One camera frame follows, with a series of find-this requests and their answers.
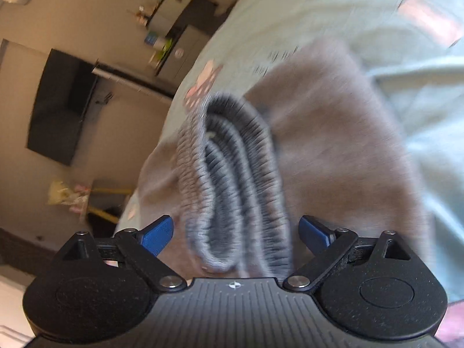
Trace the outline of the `black wall television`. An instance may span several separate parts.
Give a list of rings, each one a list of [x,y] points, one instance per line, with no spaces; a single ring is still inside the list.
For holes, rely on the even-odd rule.
[[[97,85],[94,65],[52,49],[39,82],[27,148],[65,166],[72,164],[83,121]]]

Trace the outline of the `white tall panel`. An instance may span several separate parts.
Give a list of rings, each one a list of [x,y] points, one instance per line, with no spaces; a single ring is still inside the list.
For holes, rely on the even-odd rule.
[[[146,90],[154,93],[160,93],[163,96],[173,99],[177,88],[159,80],[157,77],[149,77],[144,74],[126,70],[121,67],[114,67],[102,62],[94,64],[92,73],[103,79],[112,80],[115,83],[122,83],[135,90]]]

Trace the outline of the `grey knit pants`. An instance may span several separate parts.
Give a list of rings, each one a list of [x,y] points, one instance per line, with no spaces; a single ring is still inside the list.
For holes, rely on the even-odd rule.
[[[244,96],[201,97],[173,123],[138,197],[143,225],[173,218],[160,258],[183,277],[287,277],[314,254],[304,215],[361,236],[398,231],[433,261],[418,171],[344,43],[315,40]]]

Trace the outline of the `blue white box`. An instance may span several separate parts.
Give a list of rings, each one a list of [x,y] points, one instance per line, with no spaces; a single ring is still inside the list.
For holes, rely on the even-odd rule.
[[[159,36],[156,32],[148,32],[144,39],[146,45],[158,50],[165,46],[165,42],[165,37]]]

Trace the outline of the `white bedside cabinet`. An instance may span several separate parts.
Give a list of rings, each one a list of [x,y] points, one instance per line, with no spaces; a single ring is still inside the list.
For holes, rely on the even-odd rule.
[[[210,36],[204,32],[193,26],[187,26],[157,72],[157,78],[179,86],[209,39]]]

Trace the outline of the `mint patterned bed sheet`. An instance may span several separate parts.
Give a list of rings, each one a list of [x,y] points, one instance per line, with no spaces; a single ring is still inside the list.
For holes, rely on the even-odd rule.
[[[427,263],[463,298],[463,0],[239,0],[171,102],[174,120],[212,93],[244,96],[318,39],[344,43],[397,121],[433,226]],[[138,186],[118,230],[142,229]]]

